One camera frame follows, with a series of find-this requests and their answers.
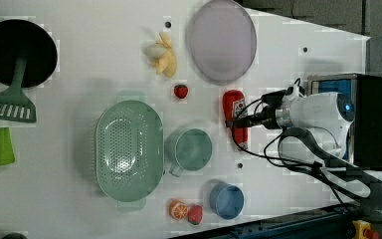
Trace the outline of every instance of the orange fruit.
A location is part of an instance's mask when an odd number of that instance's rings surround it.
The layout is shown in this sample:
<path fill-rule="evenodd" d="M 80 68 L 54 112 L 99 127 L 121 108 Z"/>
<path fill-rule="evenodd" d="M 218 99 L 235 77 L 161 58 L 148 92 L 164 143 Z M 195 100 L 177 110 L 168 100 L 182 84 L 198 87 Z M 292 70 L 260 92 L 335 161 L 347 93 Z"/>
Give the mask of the orange fruit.
<path fill-rule="evenodd" d="M 169 206 L 169 215 L 175 220 L 184 219 L 187 216 L 188 207 L 179 200 L 173 200 Z"/>

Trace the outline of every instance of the toy banana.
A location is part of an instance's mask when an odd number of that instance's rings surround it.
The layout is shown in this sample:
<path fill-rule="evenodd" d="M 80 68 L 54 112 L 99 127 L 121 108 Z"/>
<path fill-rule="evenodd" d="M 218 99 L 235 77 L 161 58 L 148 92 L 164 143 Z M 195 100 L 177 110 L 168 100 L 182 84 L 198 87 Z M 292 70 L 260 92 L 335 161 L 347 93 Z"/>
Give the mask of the toy banana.
<path fill-rule="evenodd" d="M 163 73 L 172 78 L 176 73 L 177 61 L 172 48 L 172 41 L 164 33 L 159 33 L 161 41 L 149 46 L 146 55 L 152 58 L 152 66 L 157 69 L 157 75 Z"/>

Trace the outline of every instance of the red object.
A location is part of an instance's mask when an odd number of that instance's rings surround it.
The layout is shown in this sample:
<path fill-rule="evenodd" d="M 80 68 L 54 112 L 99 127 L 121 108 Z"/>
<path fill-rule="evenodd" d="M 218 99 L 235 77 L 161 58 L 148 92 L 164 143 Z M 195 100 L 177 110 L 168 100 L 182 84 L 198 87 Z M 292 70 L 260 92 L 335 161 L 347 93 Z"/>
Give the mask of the red object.
<path fill-rule="evenodd" d="M 233 120 L 240 111 L 246 106 L 244 94 L 240 91 L 231 90 L 223 95 L 223 112 L 225 114 L 225 120 Z M 240 118 L 245 117 L 247 111 L 244 111 Z M 235 140 L 239 146 L 244 149 L 248 148 L 248 129 L 244 128 L 231 128 L 234 131 Z"/>
<path fill-rule="evenodd" d="M 378 234 L 378 232 L 370 229 L 366 229 L 364 231 L 364 236 L 368 239 L 380 239 L 380 235 Z"/>
<path fill-rule="evenodd" d="M 173 93 L 179 99 L 184 99 L 188 95 L 188 88 L 185 85 L 177 85 L 173 89 Z"/>
<path fill-rule="evenodd" d="M 203 208 L 200 205 L 194 205 L 188 210 L 188 221 L 194 225 L 200 224 L 203 220 Z"/>

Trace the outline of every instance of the toy fruit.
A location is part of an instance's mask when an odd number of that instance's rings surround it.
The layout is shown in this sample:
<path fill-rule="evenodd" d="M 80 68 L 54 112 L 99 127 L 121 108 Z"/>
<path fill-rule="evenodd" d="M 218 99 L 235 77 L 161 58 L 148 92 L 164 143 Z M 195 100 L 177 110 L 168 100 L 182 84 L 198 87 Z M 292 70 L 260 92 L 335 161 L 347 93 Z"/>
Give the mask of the toy fruit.
<path fill-rule="evenodd" d="M 179 99 L 184 99 L 188 94 L 188 88 L 185 85 L 177 85 L 173 89 L 173 93 Z"/>
<path fill-rule="evenodd" d="M 201 220 L 203 220 L 203 208 L 200 205 L 194 205 L 188 211 L 188 221 L 194 225 L 198 225 Z"/>
<path fill-rule="evenodd" d="M 172 78 L 178 65 L 172 41 L 164 33 L 159 35 L 161 41 L 149 46 L 146 49 L 146 55 L 152 59 L 152 66 L 157 69 L 157 75 L 163 73 L 167 78 Z"/>
<path fill-rule="evenodd" d="M 173 200 L 169 206 L 169 215 L 175 220 L 182 220 L 187 216 L 188 207 L 179 200 Z"/>

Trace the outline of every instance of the red strawberry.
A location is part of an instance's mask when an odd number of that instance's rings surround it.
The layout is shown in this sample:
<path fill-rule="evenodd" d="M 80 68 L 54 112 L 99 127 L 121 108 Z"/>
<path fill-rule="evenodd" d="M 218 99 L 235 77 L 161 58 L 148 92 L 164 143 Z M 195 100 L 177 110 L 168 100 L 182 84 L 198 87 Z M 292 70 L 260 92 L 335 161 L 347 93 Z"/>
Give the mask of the red strawberry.
<path fill-rule="evenodd" d="M 203 220 L 203 208 L 200 205 L 194 205 L 188 210 L 188 221 L 198 225 L 201 220 Z"/>
<path fill-rule="evenodd" d="M 184 99 L 188 94 L 188 88 L 185 85 L 177 85 L 173 89 L 173 93 L 179 99 Z"/>

